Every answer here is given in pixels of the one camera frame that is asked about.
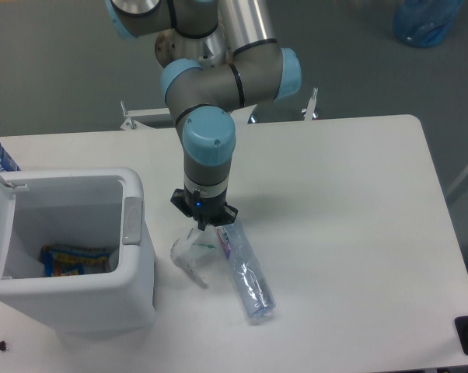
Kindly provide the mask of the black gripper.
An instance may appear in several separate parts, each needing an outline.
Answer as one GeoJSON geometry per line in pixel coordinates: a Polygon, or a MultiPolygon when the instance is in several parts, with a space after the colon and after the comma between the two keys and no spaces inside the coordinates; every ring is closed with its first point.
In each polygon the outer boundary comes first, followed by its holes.
{"type": "Polygon", "coordinates": [[[227,190],[215,197],[202,197],[198,191],[175,189],[171,203],[185,216],[197,222],[197,228],[204,231],[207,225],[229,225],[235,222],[238,210],[226,202],[227,190]]]}

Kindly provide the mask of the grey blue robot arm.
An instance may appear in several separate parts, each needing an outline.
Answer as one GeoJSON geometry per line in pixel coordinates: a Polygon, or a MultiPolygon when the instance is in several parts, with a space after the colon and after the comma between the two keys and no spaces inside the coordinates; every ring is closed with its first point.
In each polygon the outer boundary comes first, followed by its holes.
{"type": "Polygon", "coordinates": [[[228,225],[226,202],[236,127],[232,112],[298,92],[296,53],[279,46],[265,1],[108,1],[127,39],[170,31],[160,78],[182,149],[183,187],[172,203],[199,229],[228,225]]]}

